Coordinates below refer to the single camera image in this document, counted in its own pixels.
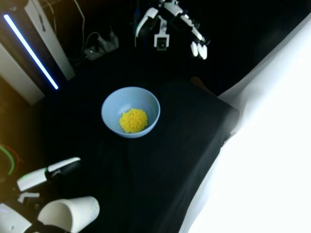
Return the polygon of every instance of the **cup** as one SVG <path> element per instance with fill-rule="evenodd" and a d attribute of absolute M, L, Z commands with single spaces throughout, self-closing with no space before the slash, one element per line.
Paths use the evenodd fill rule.
<path fill-rule="evenodd" d="M 98 201 L 94 197 L 60 199 L 44 206 L 38 220 L 44 225 L 78 233 L 97 218 L 99 210 Z"/>

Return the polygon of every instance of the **white curtain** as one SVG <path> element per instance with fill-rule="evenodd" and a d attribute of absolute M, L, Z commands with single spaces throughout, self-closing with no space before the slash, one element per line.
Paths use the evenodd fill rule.
<path fill-rule="evenodd" d="M 311 15 L 220 99 L 241 120 L 181 232 L 310 233 Z"/>

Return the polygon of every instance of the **yellow beads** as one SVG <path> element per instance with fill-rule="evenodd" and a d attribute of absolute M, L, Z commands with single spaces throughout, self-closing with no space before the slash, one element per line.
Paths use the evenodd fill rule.
<path fill-rule="evenodd" d="M 127 113 L 122 113 L 119 123 L 126 133 L 138 133 L 147 126 L 147 120 L 143 110 L 131 108 Z"/>

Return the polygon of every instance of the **led light strip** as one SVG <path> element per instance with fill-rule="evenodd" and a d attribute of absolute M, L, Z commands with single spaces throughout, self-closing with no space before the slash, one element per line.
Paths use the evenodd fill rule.
<path fill-rule="evenodd" d="M 15 35 L 19 38 L 19 40 L 21 41 L 21 43 L 23 44 L 23 46 L 25 47 L 25 49 L 27 50 L 27 52 L 31 55 L 31 57 L 33 58 L 33 60 L 35 61 L 35 63 L 38 65 L 38 67 L 42 70 L 42 72 L 45 74 L 45 76 L 48 78 L 48 80 L 50 81 L 50 83 L 53 85 L 53 87 L 57 90 L 58 89 L 58 85 L 56 84 L 56 82 L 53 80 L 53 78 L 50 76 L 50 74 L 47 72 L 47 70 L 44 68 L 44 66 L 42 65 L 42 63 L 40 62 L 40 60 L 38 59 L 38 57 L 36 56 L 36 54 L 34 53 L 34 51 L 31 49 L 31 47 L 28 45 L 27 41 L 25 40 L 25 38 L 22 36 L 22 34 L 19 32 L 19 30 L 17 29 L 17 27 L 15 26 L 14 22 L 11 20 L 11 18 L 9 17 L 9 15 L 4 15 L 3 16 L 5 21 L 9 24 L 9 26 L 11 27 L 11 29 L 14 31 Z"/>

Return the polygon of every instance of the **black tablecloth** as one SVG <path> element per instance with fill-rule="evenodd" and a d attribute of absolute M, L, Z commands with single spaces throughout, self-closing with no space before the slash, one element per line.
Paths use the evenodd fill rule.
<path fill-rule="evenodd" d="M 176 233 L 238 112 L 188 82 L 149 86 L 161 106 L 158 123 L 144 137 L 125 139 L 101 119 L 102 102 L 119 87 L 89 81 L 45 101 L 49 163 L 81 158 L 59 191 L 99 201 L 99 217 L 83 232 Z"/>

